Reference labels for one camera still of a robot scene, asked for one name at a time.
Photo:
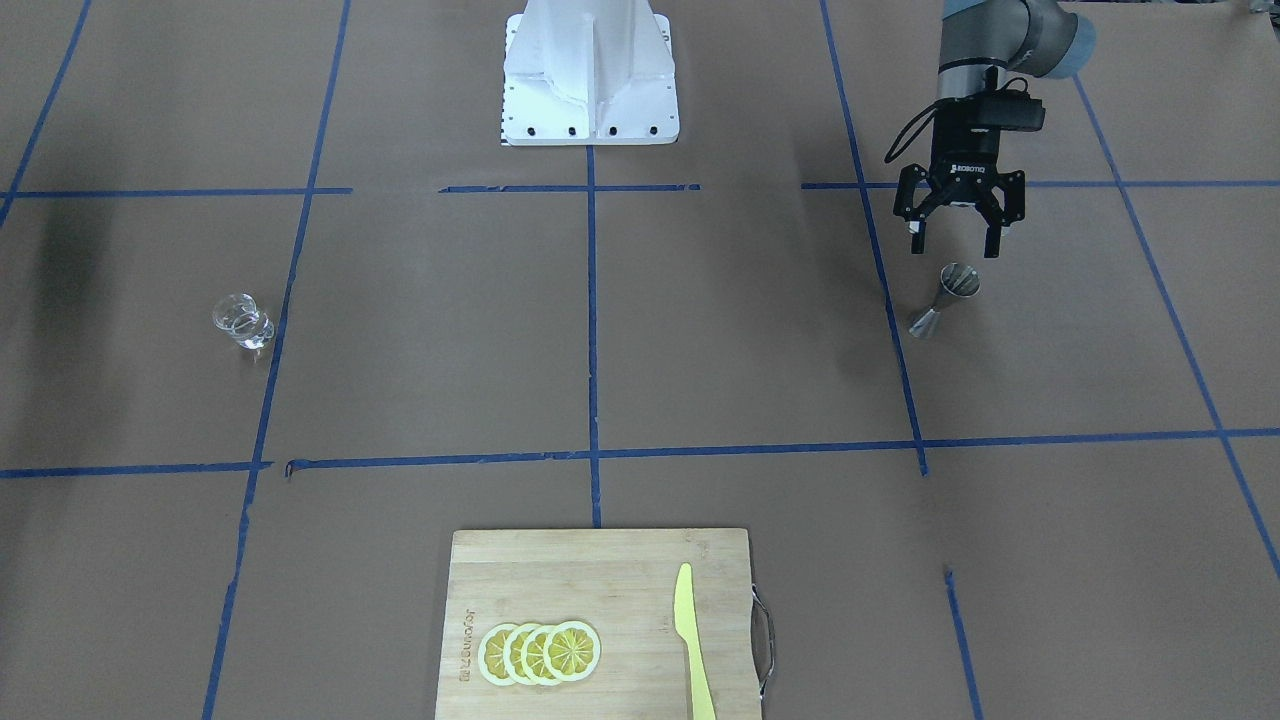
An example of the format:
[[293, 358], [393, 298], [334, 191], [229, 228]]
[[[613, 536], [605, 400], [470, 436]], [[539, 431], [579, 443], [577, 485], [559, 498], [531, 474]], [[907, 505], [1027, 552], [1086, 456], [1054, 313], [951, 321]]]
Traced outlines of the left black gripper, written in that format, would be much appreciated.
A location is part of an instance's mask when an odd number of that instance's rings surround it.
[[986, 258], [1001, 252], [1004, 223], [1025, 218], [1025, 173], [998, 170], [1000, 129], [979, 129], [970, 124], [973, 97], [934, 101], [911, 118], [893, 140], [899, 158], [925, 129], [932, 127], [928, 167], [913, 164], [900, 172], [893, 214], [908, 223], [910, 252], [925, 252], [925, 219], [938, 208], [973, 206], [988, 222]]

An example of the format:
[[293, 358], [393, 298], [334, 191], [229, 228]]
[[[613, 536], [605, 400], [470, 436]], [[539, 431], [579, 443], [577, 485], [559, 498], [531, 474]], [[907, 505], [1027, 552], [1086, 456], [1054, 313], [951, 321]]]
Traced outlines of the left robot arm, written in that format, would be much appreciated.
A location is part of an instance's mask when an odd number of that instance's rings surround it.
[[940, 208], [974, 208], [984, 219], [986, 258], [997, 258], [1007, 228], [1024, 219], [1027, 174], [998, 168], [1001, 138], [1038, 132], [1046, 109], [1018, 81], [1071, 78], [1098, 41], [1094, 24], [1057, 1], [946, 1], [937, 99], [911, 118], [884, 155], [890, 164], [931, 129], [928, 165], [900, 170], [892, 213], [925, 251], [925, 224]]

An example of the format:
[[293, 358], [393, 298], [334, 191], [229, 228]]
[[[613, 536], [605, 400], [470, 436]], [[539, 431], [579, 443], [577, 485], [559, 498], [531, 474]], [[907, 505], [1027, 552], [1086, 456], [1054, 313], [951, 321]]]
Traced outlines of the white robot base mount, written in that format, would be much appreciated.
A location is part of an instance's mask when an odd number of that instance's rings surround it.
[[530, 1], [504, 41], [503, 145], [678, 141], [671, 23], [650, 3]]

